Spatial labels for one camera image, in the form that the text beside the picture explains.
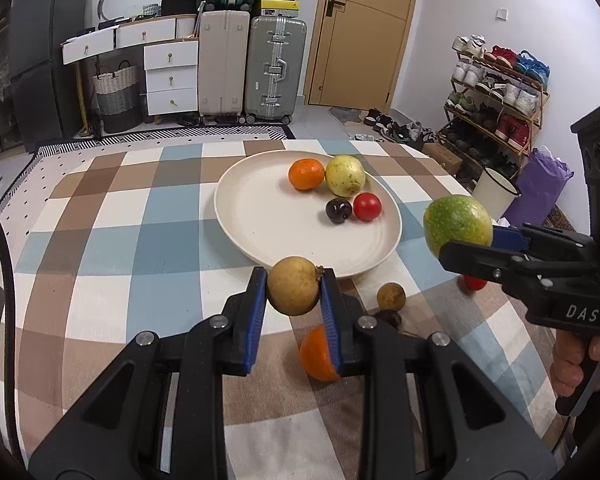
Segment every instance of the yellow-green fruit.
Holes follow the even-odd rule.
[[[400,310],[407,302],[404,289],[398,283],[385,283],[376,294],[380,310]]]
[[[301,256],[276,263],[267,276],[269,302],[285,316],[302,316],[318,303],[322,268]]]
[[[327,164],[324,179],[333,194],[348,198],[364,187],[365,168],[354,156],[337,155]]]
[[[422,222],[427,247],[437,258],[449,240],[490,246],[493,242],[491,217],[475,198],[452,195],[431,202]]]

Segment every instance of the white plate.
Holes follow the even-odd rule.
[[[288,180],[289,167],[301,158],[315,158],[326,167],[333,157],[290,150],[264,152],[224,172],[214,207],[226,235],[267,269],[286,256],[304,256],[317,266],[332,267],[337,278],[346,278],[381,264],[402,234],[393,197],[367,173],[363,190],[380,199],[382,213],[371,222],[353,215],[344,224],[333,224],[324,207],[336,197],[325,182],[301,192]]]

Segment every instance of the white bucket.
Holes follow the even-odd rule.
[[[491,168],[484,168],[474,190],[474,198],[494,220],[500,220],[513,199],[519,196],[518,187]]]

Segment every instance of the door frame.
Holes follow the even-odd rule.
[[[304,92],[305,105],[309,104],[311,86],[314,82],[315,59],[318,55],[318,43],[320,41],[320,33],[322,31],[322,22],[324,21],[326,5],[327,0],[318,0],[317,7],[315,9],[314,31],[312,32],[311,36],[309,59],[306,66],[306,75],[304,77],[304,87],[302,88],[302,91]],[[404,26],[404,34],[402,36],[402,46],[400,47],[400,53],[398,54],[398,58],[394,67],[394,75],[391,79],[391,86],[389,86],[389,98],[387,99],[386,105],[384,106],[384,109],[381,110],[381,112],[386,112],[389,109],[389,107],[391,107],[391,101],[394,99],[395,87],[398,83],[398,74],[400,73],[400,67],[402,66],[402,62],[404,60],[404,51],[407,47],[407,40],[411,31],[411,22],[413,21],[415,6],[416,0],[411,0],[409,2],[409,12],[407,14],[407,20]]]

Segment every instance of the red tomato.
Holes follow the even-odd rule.
[[[353,213],[365,222],[371,222],[382,212],[382,203],[373,193],[360,193],[353,201]]]
[[[464,280],[464,286],[469,290],[483,290],[487,285],[487,280],[481,280],[473,276],[463,276],[462,279]]]

